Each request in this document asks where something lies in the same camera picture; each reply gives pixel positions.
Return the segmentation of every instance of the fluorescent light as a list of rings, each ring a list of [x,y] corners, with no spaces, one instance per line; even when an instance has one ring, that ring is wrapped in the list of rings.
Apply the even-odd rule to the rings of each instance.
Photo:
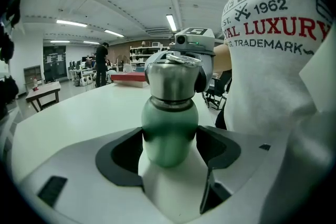
[[[85,25],[85,24],[79,24],[79,23],[69,22],[67,20],[57,20],[56,23],[58,23],[58,24],[65,24],[65,25],[76,25],[76,26],[81,26],[81,27],[87,27],[88,26],[88,25]]]
[[[70,43],[68,40],[51,40],[50,43]]]
[[[110,30],[107,30],[107,29],[106,29],[104,32],[109,33],[109,34],[112,34],[112,35],[115,35],[115,36],[117,36],[117,37],[123,37],[123,35],[117,34],[117,33],[115,33],[115,32],[112,32],[112,31],[110,31]]]
[[[83,42],[87,44],[99,44],[99,42],[93,42],[93,41],[83,41]]]
[[[172,29],[172,31],[173,32],[177,31],[173,15],[168,14],[167,15],[167,20],[168,20],[168,22],[170,24],[170,28]]]

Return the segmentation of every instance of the person's arm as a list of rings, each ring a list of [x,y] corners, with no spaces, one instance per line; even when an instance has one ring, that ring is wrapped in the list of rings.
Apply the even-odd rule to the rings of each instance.
[[[105,57],[104,57],[105,62],[106,62],[106,56],[107,56],[107,54],[109,54],[109,51],[107,50],[107,48],[105,48]]]
[[[214,48],[214,72],[232,69],[230,50],[226,42]]]

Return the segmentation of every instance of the air vent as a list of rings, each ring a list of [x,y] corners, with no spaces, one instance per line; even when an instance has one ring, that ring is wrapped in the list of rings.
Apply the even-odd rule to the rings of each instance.
[[[168,27],[146,29],[145,31],[151,36],[171,34],[171,30]]]
[[[53,207],[67,180],[68,179],[64,177],[51,176],[45,183],[44,187],[40,190],[38,197],[47,205]]]

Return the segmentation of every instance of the floor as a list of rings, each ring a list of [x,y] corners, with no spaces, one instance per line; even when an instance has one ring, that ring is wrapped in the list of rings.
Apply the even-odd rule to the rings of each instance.
[[[78,94],[84,93],[86,90],[89,91],[93,89],[93,83],[88,85],[86,89],[86,87],[75,87],[72,81],[63,81],[61,82],[61,86],[62,86],[62,89],[61,91],[59,91],[59,101],[60,102],[65,99],[76,96]],[[51,94],[51,95],[41,98],[40,101],[41,101],[41,104],[45,104],[54,99],[55,99],[55,96]],[[33,106],[30,103],[26,102],[25,96],[20,97],[18,100],[16,100],[16,102],[21,110],[21,113],[24,119],[36,114],[36,111],[33,108]],[[215,122],[219,111],[209,108],[209,112],[211,114],[213,121]]]

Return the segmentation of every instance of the robotic arm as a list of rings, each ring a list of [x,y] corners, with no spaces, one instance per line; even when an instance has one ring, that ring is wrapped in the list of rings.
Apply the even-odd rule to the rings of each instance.
[[[145,74],[150,63],[162,59],[187,63],[190,58],[202,61],[195,82],[195,91],[204,92],[208,89],[214,68],[215,36],[208,28],[187,28],[175,34],[175,43],[169,50],[153,54],[145,63]]]

